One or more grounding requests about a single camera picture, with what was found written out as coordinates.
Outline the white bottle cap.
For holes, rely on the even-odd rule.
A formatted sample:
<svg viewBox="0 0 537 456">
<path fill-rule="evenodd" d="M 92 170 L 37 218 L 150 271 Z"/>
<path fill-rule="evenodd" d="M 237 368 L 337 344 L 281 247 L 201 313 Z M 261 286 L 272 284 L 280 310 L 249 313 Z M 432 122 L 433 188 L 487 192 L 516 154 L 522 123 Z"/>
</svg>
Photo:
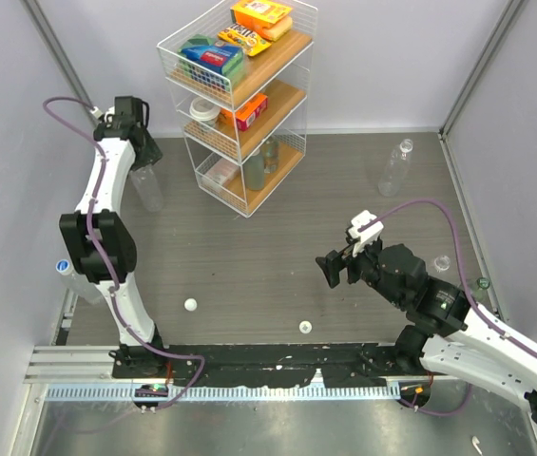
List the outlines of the white bottle cap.
<svg viewBox="0 0 537 456">
<path fill-rule="evenodd" d="M 184 308 L 189 312 L 195 312 L 198 308 L 198 302 L 194 298 L 187 298 L 184 301 Z"/>
<path fill-rule="evenodd" d="M 310 333 L 313 329 L 312 323 L 307 320 L 301 321 L 298 327 L 299 327 L 299 330 L 304 334 Z"/>
</svg>

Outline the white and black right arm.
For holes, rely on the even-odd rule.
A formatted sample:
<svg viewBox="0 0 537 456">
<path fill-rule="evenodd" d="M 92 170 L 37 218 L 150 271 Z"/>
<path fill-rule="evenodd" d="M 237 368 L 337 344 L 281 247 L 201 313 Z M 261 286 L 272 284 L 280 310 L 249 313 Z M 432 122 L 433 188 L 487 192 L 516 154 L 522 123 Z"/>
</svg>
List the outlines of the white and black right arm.
<svg viewBox="0 0 537 456">
<path fill-rule="evenodd" d="M 537 425 L 537 343 L 464 291 L 429 275 L 424 260 L 402 244 L 381 240 L 316 258 L 330 287 L 345 271 L 402 311 L 409 325 L 396 340 L 393 363 L 406 375 L 421 369 L 455 376 L 529 412 Z"/>
</svg>

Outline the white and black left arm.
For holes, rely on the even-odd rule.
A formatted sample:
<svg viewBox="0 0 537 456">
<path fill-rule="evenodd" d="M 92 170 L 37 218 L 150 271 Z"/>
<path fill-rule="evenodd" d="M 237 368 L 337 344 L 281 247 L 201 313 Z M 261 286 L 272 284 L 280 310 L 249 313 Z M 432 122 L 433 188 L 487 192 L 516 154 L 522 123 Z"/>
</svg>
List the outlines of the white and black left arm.
<svg viewBox="0 0 537 456">
<path fill-rule="evenodd" d="M 167 357 L 137 288 L 137 247 L 120 208 L 130 173 L 150 170 L 163 153 L 148 131 L 148 102 L 120 96 L 107 112 L 91 113 L 98 121 L 88 137 L 95 149 L 91 174 L 76 209 L 60 217 L 59 229 L 73 268 L 101 294 L 117 325 L 119 345 L 109 353 L 115 376 L 156 378 Z"/>
</svg>

